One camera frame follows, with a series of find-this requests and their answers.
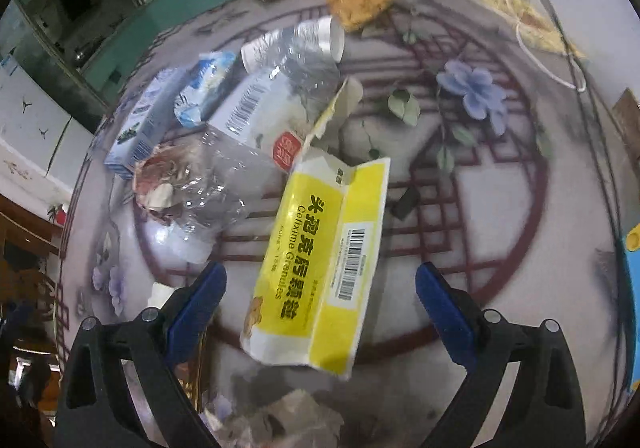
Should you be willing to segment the gold brown wrapper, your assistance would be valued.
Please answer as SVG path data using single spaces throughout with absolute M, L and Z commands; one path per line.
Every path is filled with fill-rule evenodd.
M 213 338 L 212 327 L 201 334 L 198 345 L 188 361 L 178 364 L 175 375 L 197 412 L 202 412 L 208 403 L 210 372 L 212 372 Z

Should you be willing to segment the yellow medicine box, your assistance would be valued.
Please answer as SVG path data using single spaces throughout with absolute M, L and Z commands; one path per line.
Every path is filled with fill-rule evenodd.
M 241 333 L 269 366 L 347 380 L 381 248 L 390 159 L 309 148 L 288 177 Z

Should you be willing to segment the pink paper trash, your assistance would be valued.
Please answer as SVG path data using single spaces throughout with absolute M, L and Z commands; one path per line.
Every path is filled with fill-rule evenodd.
M 134 199 L 146 217 L 169 226 L 206 176 L 205 146 L 200 142 L 158 145 L 134 168 Z

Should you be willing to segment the blue white milk carton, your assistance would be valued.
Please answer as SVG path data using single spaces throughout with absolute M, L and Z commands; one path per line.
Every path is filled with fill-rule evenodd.
M 132 179 L 136 164 L 151 156 L 171 126 L 175 98 L 186 84 L 188 67 L 166 68 L 157 72 L 132 106 L 104 165 L 122 179 Z

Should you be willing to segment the clear plastic bottle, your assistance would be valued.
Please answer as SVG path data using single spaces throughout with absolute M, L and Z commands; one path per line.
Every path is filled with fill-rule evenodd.
M 291 170 L 337 91 L 337 65 L 293 44 L 277 64 L 247 72 L 220 103 L 196 141 L 205 146 L 206 176 L 168 235 L 183 255 L 206 257 L 270 177 Z

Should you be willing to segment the blue white snack wrapper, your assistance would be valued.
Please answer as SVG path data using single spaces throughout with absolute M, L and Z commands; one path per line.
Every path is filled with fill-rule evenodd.
M 192 129 L 210 117 L 227 92 L 237 60 L 230 51 L 198 55 L 174 101 L 174 115 L 183 127 Z

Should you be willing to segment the teal kitchen cabinets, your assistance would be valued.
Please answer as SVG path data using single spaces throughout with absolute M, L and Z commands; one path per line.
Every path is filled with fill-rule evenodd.
M 82 69 L 93 90 L 114 104 L 118 91 L 157 34 L 188 22 L 230 0 L 151 0 L 137 8 L 105 39 Z

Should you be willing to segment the blue toy board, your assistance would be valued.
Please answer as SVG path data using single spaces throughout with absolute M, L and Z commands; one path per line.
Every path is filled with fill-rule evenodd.
M 620 304 L 623 305 L 625 318 L 627 353 L 625 384 L 630 394 L 639 390 L 639 229 L 639 224 L 632 227 L 622 242 L 625 279 L 623 289 L 620 290 Z

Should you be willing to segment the white refrigerator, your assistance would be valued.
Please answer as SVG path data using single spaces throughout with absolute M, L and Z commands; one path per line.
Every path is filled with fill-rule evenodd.
M 67 208 L 92 134 L 10 55 L 1 60 L 1 195 L 46 217 Z

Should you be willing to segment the small wooden block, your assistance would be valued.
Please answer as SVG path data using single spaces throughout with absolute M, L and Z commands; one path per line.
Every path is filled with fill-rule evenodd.
M 616 121 L 626 138 L 638 141 L 640 136 L 640 108 L 637 98 L 630 89 L 626 89 L 613 107 Z

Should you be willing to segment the yellow picture book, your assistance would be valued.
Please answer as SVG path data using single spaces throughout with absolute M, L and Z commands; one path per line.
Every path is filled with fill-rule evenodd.
M 541 51 L 565 53 L 559 30 L 547 16 L 541 15 L 527 0 L 473 0 L 503 18 L 515 28 L 520 26 L 523 42 Z

